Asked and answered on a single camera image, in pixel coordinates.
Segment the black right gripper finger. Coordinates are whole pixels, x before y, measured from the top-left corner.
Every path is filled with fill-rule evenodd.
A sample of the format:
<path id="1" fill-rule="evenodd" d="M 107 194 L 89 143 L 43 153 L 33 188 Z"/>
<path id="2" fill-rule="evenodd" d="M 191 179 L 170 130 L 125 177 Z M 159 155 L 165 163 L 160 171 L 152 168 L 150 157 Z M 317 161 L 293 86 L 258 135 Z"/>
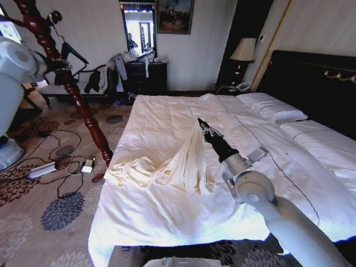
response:
<path id="1" fill-rule="evenodd" d="M 202 129 L 203 136 L 204 136 L 205 140 L 211 140 L 211 138 L 215 136 L 214 130 L 212 129 L 212 127 L 210 127 L 208 125 L 208 123 L 203 121 L 201 118 L 197 118 L 197 120 L 198 120 L 198 123 Z"/>
<path id="2" fill-rule="evenodd" d="M 209 139 L 211 137 L 221 137 L 224 136 L 215 128 L 210 127 L 207 123 L 204 123 L 204 138 Z"/>

